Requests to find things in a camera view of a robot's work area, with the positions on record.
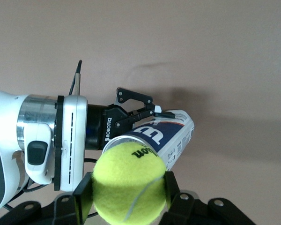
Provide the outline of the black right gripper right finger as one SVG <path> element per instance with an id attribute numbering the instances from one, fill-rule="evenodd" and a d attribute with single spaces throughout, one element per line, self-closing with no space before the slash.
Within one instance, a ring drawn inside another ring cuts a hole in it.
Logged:
<path id="1" fill-rule="evenodd" d="M 213 198 L 207 204 L 181 191 L 173 172 L 164 175 L 168 211 L 160 225 L 253 225 L 235 204 L 225 198 Z"/>

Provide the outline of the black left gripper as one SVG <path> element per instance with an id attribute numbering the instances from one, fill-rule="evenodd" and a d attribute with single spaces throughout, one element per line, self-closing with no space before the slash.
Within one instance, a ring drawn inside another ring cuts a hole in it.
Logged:
<path id="1" fill-rule="evenodd" d="M 144 107 L 126 112 L 120 106 L 130 99 L 142 102 Z M 150 116 L 173 119 L 174 113 L 154 105 L 151 96 L 118 87 L 114 105 L 88 105 L 85 149 L 103 149 L 109 140 L 131 130 L 134 123 Z"/>

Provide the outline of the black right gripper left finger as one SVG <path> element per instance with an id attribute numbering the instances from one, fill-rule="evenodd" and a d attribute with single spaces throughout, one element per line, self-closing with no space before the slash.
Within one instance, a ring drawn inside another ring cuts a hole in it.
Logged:
<path id="1" fill-rule="evenodd" d="M 82 225 L 93 204 L 92 173 L 86 173 L 75 191 L 58 195 L 42 207 L 39 202 L 19 204 L 2 218 L 0 225 Z"/>

